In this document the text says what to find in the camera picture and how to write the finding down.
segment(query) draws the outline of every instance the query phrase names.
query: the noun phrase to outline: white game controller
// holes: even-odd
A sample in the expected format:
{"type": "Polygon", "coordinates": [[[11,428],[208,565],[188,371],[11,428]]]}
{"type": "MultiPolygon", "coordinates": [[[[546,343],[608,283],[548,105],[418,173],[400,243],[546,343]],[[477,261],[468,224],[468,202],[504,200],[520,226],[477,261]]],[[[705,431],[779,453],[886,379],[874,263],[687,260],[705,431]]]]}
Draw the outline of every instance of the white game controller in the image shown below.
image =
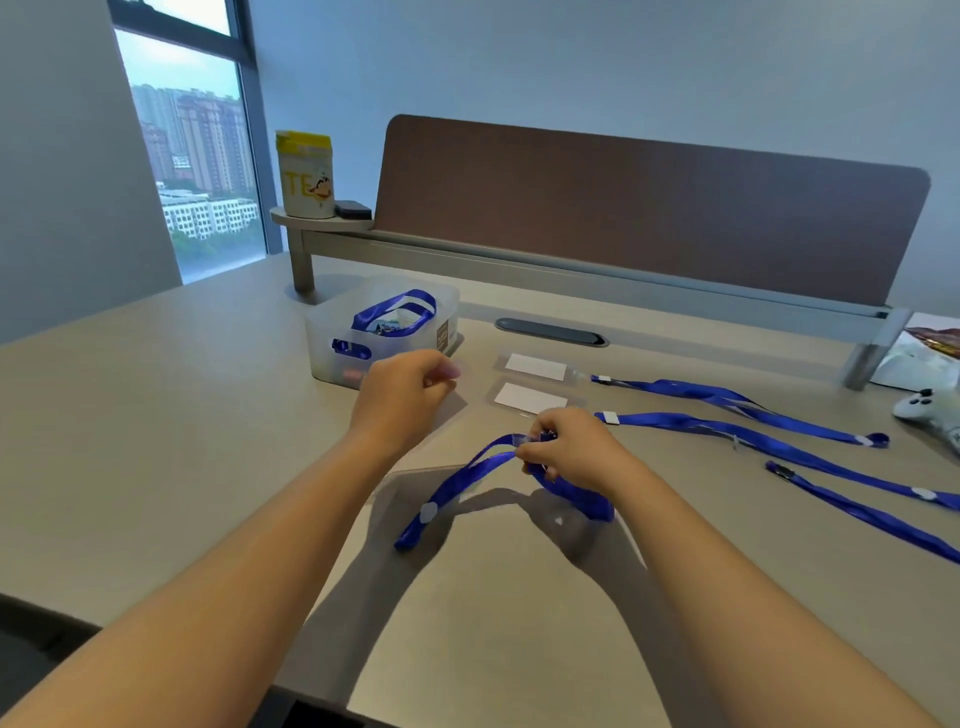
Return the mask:
{"type": "Polygon", "coordinates": [[[925,426],[960,455],[960,392],[923,389],[897,402],[894,417],[925,426]]]}

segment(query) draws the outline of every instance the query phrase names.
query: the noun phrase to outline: floor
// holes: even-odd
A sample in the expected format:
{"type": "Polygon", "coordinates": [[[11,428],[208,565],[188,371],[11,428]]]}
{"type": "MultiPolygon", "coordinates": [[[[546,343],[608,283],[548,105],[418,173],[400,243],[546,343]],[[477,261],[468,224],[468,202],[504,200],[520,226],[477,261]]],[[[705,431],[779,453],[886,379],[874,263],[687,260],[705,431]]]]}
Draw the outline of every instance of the floor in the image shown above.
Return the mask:
{"type": "MultiPolygon", "coordinates": [[[[0,716],[90,636],[89,628],[0,596],[0,716]]],[[[374,728],[271,690],[249,728],[374,728]]]]}

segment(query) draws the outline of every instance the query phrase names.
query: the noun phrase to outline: hand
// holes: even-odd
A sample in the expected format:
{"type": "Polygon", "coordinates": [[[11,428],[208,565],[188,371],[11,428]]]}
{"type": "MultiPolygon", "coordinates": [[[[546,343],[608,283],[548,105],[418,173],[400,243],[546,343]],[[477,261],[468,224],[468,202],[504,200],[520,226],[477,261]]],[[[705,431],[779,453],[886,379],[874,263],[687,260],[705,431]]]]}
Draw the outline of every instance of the hand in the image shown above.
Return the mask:
{"type": "Polygon", "coordinates": [[[556,432],[557,439],[524,443],[516,449],[516,456],[524,462],[546,466],[551,480],[560,476],[581,488],[612,497],[613,484],[623,481],[624,472],[642,467],[586,409],[565,407],[540,412],[530,430],[530,439],[537,440],[545,430],[556,432]]]}
{"type": "Polygon", "coordinates": [[[374,362],[353,405],[350,434],[370,438],[393,457],[402,457],[430,432],[459,375],[457,366],[434,349],[374,362]]]}

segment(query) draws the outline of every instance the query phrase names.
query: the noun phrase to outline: blue lanyard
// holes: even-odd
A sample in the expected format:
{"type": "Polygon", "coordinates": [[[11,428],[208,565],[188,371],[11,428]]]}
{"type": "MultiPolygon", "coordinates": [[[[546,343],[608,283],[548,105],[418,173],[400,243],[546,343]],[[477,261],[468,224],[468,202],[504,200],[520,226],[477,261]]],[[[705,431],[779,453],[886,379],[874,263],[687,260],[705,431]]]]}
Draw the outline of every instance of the blue lanyard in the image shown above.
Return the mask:
{"type": "Polygon", "coordinates": [[[906,521],[901,521],[896,516],[891,516],[885,511],[857,503],[855,500],[850,500],[848,497],[841,496],[839,493],[834,493],[829,488],[814,485],[806,478],[800,477],[786,466],[775,463],[773,460],[767,462],[766,469],[774,475],[779,475],[787,482],[803,488],[812,496],[819,498],[825,503],[829,503],[834,508],[839,508],[841,511],[868,523],[874,528],[886,531],[892,536],[896,536],[902,541],[906,541],[914,546],[919,546],[925,551],[943,556],[954,564],[960,564],[960,551],[943,539],[934,536],[932,533],[922,531],[920,528],[912,526],[906,521]]]}
{"type": "MultiPolygon", "coordinates": [[[[540,438],[542,440],[551,440],[556,438],[556,434],[544,432],[540,438]]],[[[527,442],[526,435],[504,435],[503,437],[498,437],[480,450],[463,468],[440,484],[437,491],[424,503],[420,509],[420,513],[410,521],[410,524],[407,525],[403,533],[400,534],[400,537],[394,543],[394,548],[398,551],[407,551],[416,546],[420,541],[420,535],[423,533],[423,529],[426,528],[428,523],[433,521],[441,508],[463,493],[473,485],[473,483],[483,479],[486,475],[492,473],[504,463],[513,460],[515,457],[514,452],[511,450],[509,452],[499,452],[485,460],[481,460],[480,458],[486,454],[487,450],[501,445],[518,448],[525,442],[527,442]]],[[[543,486],[543,488],[555,496],[569,500],[570,503],[587,518],[594,521],[606,522],[613,520],[612,504],[599,493],[578,488],[573,485],[573,483],[567,482],[562,478],[557,478],[556,481],[548,480],[546,477],[546,468],[544,468],[543,465],[528,463],[527,470],[530,472],[530,475],[537,479],[537,482],[543,486]]]]}
{"type": "Polygon", "coordinates": [[[931,503],[948,508],[951,511],[960,511],[960,495],[944,491],[931,491],[926,488],[910,488],[890,480],[873,477],[864,473],[852,471],[841,465],[824,460],[812,452],[795,448],[770,435],[748,429],[741,425],[717,422],[715,420],[701,420],[679,412],[646,412],[639,415],[617,415],[613,412],[597,412],[596,416],[608,425],[636,425],[639,427],[656,427],[670,429],[677,432],[690,432],[697,435],[723,435],[733,439],[734,443],[741,443],[749,448],[759,450],[771,457],[786,460],[794,465],[803,465],[821,473],[845,477],[872,488],[896,493],[900,496],[927,500],[931,503]]]}
{"type": "MultiPolygon", "coordinates": [[[[889,480],[872,477],[852,471],[839,465],[824,460],[821,457],[805,452],[792,445],[784,443],[776,438],[764,435],[760,432],[754,432],[747,427],[740,425],[730,425],[728,423],[715,422],[712,420],[700,420],[689,415],[671,413],[671,412],[650,412],[641,415],[617,415],[613,412],[597,412],[596,416],[608,425],[637,425],[640,427],[656,427],[658,429],[670,429],[677,432],[691,432],[700,435],[723,435],[733,439],[733,442],[753,448],[767,455],[778,457],[781,460],[803,465],[822,473],[837,475],[857,483],[863,483],[874,488],[880,488],[890,493],[896,493],[901,496],[918,498],[931,503],[936,503],[952,511],[960,510],[960,495],[955,493],[944,493],[942,491],[931,491],[926,488],[909,488],[899,483],[889,480]]],[[[906,521],[901,521],[889,513],[872,508],[855,500],[843,497],[832,490],[819,485],[814,485],[803,477],[800,477],[789,468],[769,461],[766,468],[771,473],[779,475],[784,480],[788,480],[794,485],[803,488],[811,495],[819,498],[823,502],[829,503],[834,508],[854,516],[887,533],[896,536],[902,541],[906,541],[914,546],[919,546],[927,551],[943,556],[945,559],[960,564],[960,551],[953,546],[934,536],[933,534],[922,531],[920,528],[910,525],[906,521]]]]}
{"type": "Polygon", "coordinates": [[[355,331],[366,331],[370,328],[370,324],[372,324],[378,318],[390,313],[391,311],[396,311],[399,308],[419,314],[420,317],[416,320],[416,322],[405,328],[380,330],[378,332],[380,336],[390,336],[396,338],[398,336],[409,336],[410,334],[416,332],[421,326],[426,324],[426,322],[437,315],[437,299],[435,299],[426,291],[421,291],[419,288],[411,288],[406,293],[401,293],[398,296],[394,296],[386,301],[381,301],[380,303],[372,305],[370,308],[365,308],[364,310],[360,311],[360,313],[353,317],[353,326],[350,328],[355,331]],[[403,299],[406,298],[420,299],[427,305],[432,306],[433,310],[413,301],[408,301],[398,305],[401,301],[403,301],[403,299]]]}
{"type": "Polygon", "coordinates": [[[868,448],[886,448],[890,444],[890,438],[882,432],[874,432],[870,435],[851,435],[848,432],[805,423],[803,420],[795,420],[792,417],[772,412],[762,404],[757,404],[749,397],[734,392],[732,389],[723,387],[711,387],[705,384],[691,384],[688,381],[678,381],[677,379],[658,379],[657,381],[627,381],[625,379],[612,379],[609,376],[594,375],[590,378],[592,381],[608,386],[628,387],[638,389],[641,392],[651,392],[655,395],[666,395],[667,397],[681,397],[686,400],[700,400],[715,407],[735,412],[751,420],[756,420],[765,425],[787,429],[792,432],[800,432],[803,435],[812,435],[813,437],[822,437],[826,440],[836,440],[841,443],[850,443],[852,445],[863,445],[868,448]]]}

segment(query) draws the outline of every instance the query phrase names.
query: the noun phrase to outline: white card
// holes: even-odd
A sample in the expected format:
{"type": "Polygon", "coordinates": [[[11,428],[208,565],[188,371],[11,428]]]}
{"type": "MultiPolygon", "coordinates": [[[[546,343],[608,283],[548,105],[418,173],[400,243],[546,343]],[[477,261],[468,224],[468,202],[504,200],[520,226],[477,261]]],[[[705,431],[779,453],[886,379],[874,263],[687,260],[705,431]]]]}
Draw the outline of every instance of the white card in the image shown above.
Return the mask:
{"type": "Polygon", "coordinates": [[[511,384],[509,381],[503,385],[503,389],[500,390],[493,401],[514,409],[522,409],[532,415],[539,415],[544,409],[566,407],[566,397],[548,395],[546,392],[538,392],[536,389],[527,389],[511,384]]]}
{"type": "Polygon", "coordinates": [[[559,361],[537,359],[535,356],[525,356],[521,353],[512,353],[507,359],[507,369],[523,372],[527,375],[545,376],[547,379],[563,381],[566,376],[566,365],[559,361]]]}

